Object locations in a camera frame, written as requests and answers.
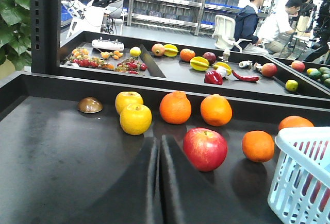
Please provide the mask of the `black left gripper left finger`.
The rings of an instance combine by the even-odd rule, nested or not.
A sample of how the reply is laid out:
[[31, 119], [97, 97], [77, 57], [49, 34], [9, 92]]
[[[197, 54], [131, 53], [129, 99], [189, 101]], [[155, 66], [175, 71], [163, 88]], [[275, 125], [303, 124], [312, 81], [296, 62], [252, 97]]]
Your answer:
[[163, 223], [157, 164], [157, 143], [147, 137], [115, 184], [95, 203], [65, 223]]

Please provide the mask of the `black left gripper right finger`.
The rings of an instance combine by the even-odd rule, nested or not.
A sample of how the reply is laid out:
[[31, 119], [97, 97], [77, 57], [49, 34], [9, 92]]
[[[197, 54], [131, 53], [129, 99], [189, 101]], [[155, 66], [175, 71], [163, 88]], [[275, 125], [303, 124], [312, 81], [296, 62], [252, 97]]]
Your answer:
[[270, 176], [243, 159], [215, 187], [188, 161], [171, 135], [160, 149], [160, 192], [166, 223], [280, 223], [267, 203]]

